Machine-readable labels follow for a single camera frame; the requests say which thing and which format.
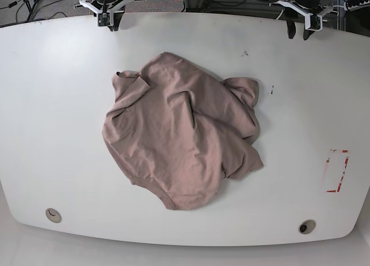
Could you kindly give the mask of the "red tape marking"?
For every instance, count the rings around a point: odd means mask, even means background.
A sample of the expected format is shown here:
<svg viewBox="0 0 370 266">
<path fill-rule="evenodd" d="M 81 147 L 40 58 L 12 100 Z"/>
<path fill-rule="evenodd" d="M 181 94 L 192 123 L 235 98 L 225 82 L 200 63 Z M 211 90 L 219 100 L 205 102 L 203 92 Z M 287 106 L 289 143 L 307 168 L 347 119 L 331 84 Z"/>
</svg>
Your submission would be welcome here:
<svg viewBox="0 0 370 266">
<path fill-rule="evenodd" d="M 349 161 L 348 150 L 331 149 L 324 167 L 322 189 L 325 193 L 340 192 L 347 164 Z"/>
</svg>

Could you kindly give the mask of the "right table grommet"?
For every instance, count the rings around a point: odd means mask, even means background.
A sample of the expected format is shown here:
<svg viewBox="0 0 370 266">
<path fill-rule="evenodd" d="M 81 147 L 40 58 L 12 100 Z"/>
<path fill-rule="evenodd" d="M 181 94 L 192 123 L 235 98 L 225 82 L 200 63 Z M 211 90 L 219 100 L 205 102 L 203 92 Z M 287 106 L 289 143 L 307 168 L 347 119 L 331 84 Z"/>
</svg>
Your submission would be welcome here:
<svg viewBox="0 0 370 266">
<path fill-rule="evenodd" d="M 305 220 L 301 223 L 298 227 L 298 231 L 300 234 L 310 234 L 316 228 L 316 222 L 312 219 Z"/>
</svg>

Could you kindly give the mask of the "white power strip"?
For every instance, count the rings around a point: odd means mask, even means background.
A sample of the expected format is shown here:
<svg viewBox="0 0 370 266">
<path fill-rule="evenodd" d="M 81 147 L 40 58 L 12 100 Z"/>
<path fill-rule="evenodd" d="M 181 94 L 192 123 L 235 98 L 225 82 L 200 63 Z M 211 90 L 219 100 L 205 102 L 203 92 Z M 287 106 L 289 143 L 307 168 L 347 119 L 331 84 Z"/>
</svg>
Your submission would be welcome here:
<svg viewBox="0 0 370 266">
<path fill-rule="evenodd" d="M 345 2 L 345 10 L 346 11 L 355 11 L 362 8 L 368 8 L 369 7 L 369 0 L 347 0 Z"/>
</svg>

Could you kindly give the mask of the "dusty pink T-shirt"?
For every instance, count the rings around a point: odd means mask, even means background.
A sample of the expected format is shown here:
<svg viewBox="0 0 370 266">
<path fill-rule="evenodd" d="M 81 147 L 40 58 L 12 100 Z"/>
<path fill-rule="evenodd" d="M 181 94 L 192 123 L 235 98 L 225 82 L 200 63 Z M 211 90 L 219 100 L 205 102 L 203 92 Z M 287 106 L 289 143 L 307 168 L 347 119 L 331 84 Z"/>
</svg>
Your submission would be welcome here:
<svg viewBox="0 0 370 266">
<path fill-rule="evenodd" d="M 164 52 L 138 72 L 117 72 L 112 85 L 115 100 L 103 140 L 130 182 L 167 209 L 200 208 L 216 197 L 224 179 L 262 168 L 253 147 L 260 134 L 258 81 L 220 81 Z"/>
</svg>

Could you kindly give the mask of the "table grommet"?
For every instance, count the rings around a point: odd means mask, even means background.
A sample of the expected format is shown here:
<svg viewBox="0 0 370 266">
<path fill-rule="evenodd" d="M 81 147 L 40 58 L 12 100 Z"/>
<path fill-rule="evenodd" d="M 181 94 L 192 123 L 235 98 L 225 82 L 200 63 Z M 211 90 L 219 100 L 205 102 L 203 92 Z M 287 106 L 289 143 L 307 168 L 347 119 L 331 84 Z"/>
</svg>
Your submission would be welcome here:
<svg viewBox="0 0 370 266">
<path fill-rule="evenodd" d="M 62 220 L 60 213 L 53 208 L 47 208 L 45 214 L 46 217 L 53 223 L 60 223 Z"/>
<path fill-rule="evenodd" d="M 310 234 L 316 228 L 316 222 L 312 219 L 305 220 L 301 223 L 298 227 L 298 231 L 300 234 Z"/>
</svg>

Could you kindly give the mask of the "left table grommet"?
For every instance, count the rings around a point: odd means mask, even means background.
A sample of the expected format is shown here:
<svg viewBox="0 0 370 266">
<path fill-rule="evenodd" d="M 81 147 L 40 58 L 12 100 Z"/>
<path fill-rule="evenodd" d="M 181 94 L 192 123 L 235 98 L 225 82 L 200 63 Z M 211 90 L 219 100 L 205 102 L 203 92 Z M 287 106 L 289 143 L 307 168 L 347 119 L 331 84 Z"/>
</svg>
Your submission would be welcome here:
<svg viewBox="0 0 370 266">
<path fill-rule="evenodd" d="M 53 208 L 47 208 L 45 214 L 46 217 L 53 223 L 60 223 L 62 220 L 60 213 Z"/>
</svg>

